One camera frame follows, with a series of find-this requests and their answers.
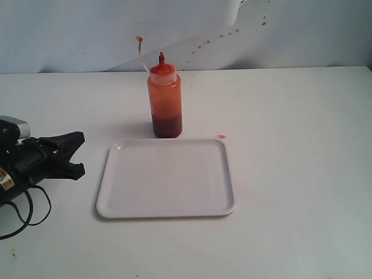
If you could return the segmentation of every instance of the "label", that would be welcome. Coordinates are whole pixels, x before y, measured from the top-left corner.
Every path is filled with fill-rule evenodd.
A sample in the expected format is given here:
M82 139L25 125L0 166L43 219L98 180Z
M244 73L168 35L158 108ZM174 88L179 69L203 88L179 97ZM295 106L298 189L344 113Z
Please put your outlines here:
M0 185L5 191L16 185L11 176L2 168L0 168Z

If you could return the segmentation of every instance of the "sauce bottle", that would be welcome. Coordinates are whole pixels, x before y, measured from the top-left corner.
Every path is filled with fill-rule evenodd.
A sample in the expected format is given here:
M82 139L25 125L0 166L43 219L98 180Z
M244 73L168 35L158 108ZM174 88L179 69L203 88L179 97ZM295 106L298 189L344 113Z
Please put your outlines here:
M181 78L176 67L164 61L150 69L147 81L153 132L158 138L177 138L182 132Z

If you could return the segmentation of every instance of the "white backdrop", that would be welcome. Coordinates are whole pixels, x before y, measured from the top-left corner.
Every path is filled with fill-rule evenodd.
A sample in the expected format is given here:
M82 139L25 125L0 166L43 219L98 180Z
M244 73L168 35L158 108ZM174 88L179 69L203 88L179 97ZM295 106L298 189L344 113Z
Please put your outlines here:
M143 34L179 70L372 63L371 0L246 0L228 26L240 2L2 0L0 73L142 70Z

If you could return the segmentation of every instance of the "white tray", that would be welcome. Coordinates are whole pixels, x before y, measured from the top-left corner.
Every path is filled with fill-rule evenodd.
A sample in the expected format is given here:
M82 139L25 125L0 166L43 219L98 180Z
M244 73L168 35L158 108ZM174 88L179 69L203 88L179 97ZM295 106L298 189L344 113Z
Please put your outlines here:
M97 211L106 218L223 216L235 209L218 139L136 139L110 148Z

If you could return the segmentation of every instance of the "white table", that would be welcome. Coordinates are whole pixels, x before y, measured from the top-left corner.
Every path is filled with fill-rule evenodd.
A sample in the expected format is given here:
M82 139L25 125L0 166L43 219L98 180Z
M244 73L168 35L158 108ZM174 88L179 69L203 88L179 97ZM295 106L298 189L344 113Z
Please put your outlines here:
M34 137L83 131L72 162L87 171L76 182L41 184L50 218L0 242L0 277L371 278L371 72L180 74L182 137L227 136L238 207L225 218L97 215L110 145L153 137L146 73L0 75L0 114L28 121ZM31 193L38 220L47 203ZM26 199L15 201L26 214ZM20 225L7 206L0 224L0 234Z

